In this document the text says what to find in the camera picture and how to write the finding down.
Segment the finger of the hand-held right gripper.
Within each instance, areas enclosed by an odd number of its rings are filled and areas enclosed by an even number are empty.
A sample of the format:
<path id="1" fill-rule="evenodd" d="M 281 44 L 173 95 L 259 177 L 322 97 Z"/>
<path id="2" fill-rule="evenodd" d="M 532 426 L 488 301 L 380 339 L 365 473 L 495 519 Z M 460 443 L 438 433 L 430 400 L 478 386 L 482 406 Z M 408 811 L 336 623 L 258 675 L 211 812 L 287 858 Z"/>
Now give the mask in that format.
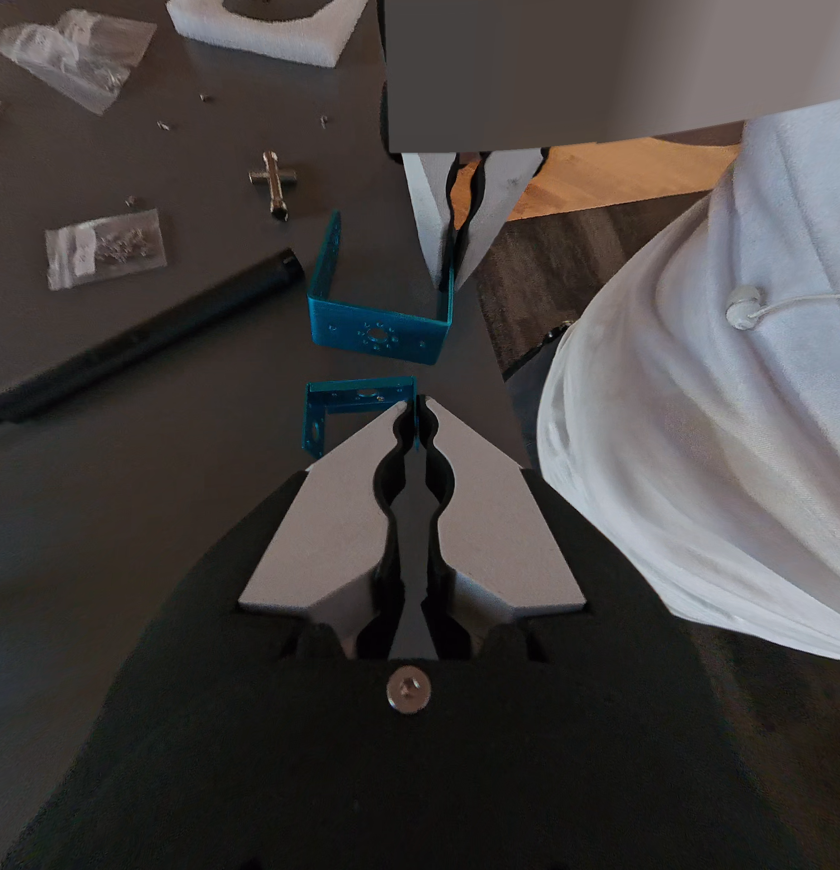
<path id="1" fill-rule="evenodd" d="M 479 153 L 469 181 L 469 213 L 456 235 L 456 290 L 459 290 L 501 232 L 550 149 L 493 150 Z"/>
<path id="2" fill-rule="evenodd" d="M 450 223 L 447 180 L 458 153 L 404 153 L 403 167 L 426 267 L 434 285 L 443 273 L 444 247 Z"/>

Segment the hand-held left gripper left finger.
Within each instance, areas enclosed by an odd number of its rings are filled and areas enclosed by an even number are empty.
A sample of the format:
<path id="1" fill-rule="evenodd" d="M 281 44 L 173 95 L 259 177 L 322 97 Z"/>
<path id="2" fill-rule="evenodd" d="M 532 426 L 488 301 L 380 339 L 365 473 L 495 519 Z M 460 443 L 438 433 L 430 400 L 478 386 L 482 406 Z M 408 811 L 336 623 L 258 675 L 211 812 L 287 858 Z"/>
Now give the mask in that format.
<path id="1" fill-rule="evenodd" d="M 330 626 L 348 658 L 381 613 L 373 578 L 390 520 L 374 475 L 392 452 L 402 457 L 401 400 L 314 462 L 238 598 L 246 612 L 299 617 Z"/>

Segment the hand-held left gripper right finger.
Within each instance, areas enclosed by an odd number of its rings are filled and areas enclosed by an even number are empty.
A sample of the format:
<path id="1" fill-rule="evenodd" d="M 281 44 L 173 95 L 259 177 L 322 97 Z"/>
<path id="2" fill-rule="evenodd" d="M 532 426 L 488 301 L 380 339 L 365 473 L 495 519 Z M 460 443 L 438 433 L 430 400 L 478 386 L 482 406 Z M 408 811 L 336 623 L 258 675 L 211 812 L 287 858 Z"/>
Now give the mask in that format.
<path id="1" fill-rule="evenodd" d="M 525 470 L 441 403 L 420 397 L 430 520 L 422 602 L 438 658 L 472 658 L 491 631 L 587 600 Z"/>

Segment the large blue U bracket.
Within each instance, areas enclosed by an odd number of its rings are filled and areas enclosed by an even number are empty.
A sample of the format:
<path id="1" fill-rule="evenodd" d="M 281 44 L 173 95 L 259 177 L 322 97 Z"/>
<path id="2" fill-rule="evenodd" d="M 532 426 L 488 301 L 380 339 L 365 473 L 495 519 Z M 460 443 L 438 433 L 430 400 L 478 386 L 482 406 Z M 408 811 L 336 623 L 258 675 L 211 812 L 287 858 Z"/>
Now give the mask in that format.
<path id="1" fill-rule="evenodd" d="M 334 210 L 307 291 L 313 341 L 354 353 L 415 364 L 436 364 L 453 321 L 457 240 L 453 223 L 449 223 L 445 232 L 444 271 L 436 290 L 436 317 L 433 319 L 330 299 L 341 238 L 342 217 Z"/>

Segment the small blue metal bracket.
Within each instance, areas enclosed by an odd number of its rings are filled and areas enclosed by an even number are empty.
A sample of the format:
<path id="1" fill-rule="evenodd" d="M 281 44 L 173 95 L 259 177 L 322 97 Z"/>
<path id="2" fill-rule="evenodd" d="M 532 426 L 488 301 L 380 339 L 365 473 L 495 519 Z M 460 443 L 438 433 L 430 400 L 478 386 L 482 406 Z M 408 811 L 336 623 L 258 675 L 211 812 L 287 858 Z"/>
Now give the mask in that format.
<path id="1" fill-rule="evenodd" d="M 319 460 L 326 452 L 325 424 L 328 416 L 384 413 L 405 403 L 409 423 L 401 431 L 419 448 L 416 380 L 412 376 L 371 377 L 309 382 L 305 388 L 303 449 Z"/>

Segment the dark desk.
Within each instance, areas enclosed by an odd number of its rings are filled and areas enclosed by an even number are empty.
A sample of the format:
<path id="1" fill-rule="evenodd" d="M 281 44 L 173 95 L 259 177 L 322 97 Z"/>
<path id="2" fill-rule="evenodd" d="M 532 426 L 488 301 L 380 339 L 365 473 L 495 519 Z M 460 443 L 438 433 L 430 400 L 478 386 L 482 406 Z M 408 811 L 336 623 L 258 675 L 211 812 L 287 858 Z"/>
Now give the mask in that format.
<path id="1" fill-rule="evenodd" d="M 164 2 L 0 3 L 0 30 L 73 6 L 156 33 L 103 116 L 0 56 L 0 391 L 285 246 L 310 273 L 333 209 L 346 231 L 334 290 L 434 311 L 404 172 L 379 139 L 375 2 L 332 70 L 187 41 Z M 298 177 L 285 223 L 248 177 L 265 150 Z M 165 267 L 48 288 L 46 231 L 150 209 Z M 166 597 L 306 464 L 305 383 L 375 370 L 313 343 L 299 287 L 0 425 L 0 864 Z"/>

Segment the metal cross wrench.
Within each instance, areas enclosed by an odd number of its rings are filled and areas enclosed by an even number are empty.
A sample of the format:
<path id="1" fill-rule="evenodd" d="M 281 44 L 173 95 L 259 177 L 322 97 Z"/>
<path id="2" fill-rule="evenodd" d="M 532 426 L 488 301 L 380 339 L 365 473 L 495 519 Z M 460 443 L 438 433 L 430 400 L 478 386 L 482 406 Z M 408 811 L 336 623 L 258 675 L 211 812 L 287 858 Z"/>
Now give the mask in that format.
<path id="1" fill-rule="evenodd" d="M 253 185 L 265 186 L 269 192 L 270 214 L 280 221 L 289 220 L 289 209 L 284 198 L 284 190 L 297 185 L 298 177 L 294 169 L 283 169 L 273 150 L 262 153 L 262 169 L 251 169 L 248 177 Z"/>

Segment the black electric screwdriver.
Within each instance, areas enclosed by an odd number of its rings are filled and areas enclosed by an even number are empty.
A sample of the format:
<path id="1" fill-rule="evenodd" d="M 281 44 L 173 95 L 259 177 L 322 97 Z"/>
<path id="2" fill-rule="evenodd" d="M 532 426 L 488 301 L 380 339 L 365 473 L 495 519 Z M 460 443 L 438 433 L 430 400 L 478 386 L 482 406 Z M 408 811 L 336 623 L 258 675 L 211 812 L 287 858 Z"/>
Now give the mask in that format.
<path id="1" fill-rule="evenodd" d="M 33 419 L 89 386 L 303 280 L 304 268 L 295 252 L 290 248 L 280 251 L 0 392 L 0 425 Z"/>

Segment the clear zip bag of screws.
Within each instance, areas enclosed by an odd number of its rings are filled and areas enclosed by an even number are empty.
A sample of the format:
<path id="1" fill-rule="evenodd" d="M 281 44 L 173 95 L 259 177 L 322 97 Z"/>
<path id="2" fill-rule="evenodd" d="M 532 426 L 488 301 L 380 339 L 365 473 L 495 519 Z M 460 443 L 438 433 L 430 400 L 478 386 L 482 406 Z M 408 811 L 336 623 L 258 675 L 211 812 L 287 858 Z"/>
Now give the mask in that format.
<path id="1" fill-rule="evenodd" d="M 52 291 L 152 271 L 167 265 L 157 209 L 66 225 L 45 232 Z"/>

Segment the nearly empty labelled zip bag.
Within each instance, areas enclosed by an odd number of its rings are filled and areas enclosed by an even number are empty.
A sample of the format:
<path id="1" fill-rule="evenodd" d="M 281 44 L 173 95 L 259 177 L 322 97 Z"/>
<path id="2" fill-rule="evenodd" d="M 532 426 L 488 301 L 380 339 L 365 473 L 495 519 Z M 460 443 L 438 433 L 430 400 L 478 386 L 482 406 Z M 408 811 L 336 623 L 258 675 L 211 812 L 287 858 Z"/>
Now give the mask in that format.
<path id="1" fill-rule="evenodd" d="M 156 32 L 154 23 L 84 9 L 64 12 L 55 27 L 84 57 L 128 69 L 143 60 Z"/>

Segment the zip bag with few nuts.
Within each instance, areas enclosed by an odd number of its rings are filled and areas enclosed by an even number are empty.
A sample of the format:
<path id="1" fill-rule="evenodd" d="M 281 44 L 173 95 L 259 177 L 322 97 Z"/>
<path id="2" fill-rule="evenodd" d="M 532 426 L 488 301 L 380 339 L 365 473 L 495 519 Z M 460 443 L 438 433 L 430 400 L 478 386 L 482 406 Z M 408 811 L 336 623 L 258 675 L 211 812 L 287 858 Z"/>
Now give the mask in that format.
<path id="1" fill-rule="evenodd" d="M 130 76 L 129 69 L 41 24 L 3 29 L 0 55 L 97 115 L 105 113 L 118 99 Z"/>

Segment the white foam frame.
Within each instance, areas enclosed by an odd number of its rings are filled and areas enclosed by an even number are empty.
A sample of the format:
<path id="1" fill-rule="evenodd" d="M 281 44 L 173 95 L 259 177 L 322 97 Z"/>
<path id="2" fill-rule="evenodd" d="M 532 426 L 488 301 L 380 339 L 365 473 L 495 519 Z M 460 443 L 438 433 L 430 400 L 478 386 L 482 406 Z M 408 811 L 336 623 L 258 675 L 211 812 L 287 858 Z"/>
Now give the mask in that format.
<path id="1" fill-rule="evenodd" d="M 176 32 L 210 46 L 324 69 L 334 68 L 367 3 L 327 2 L 313 15 L 267 21 L 227 10 L 222 1 L 169 1 Z"/>

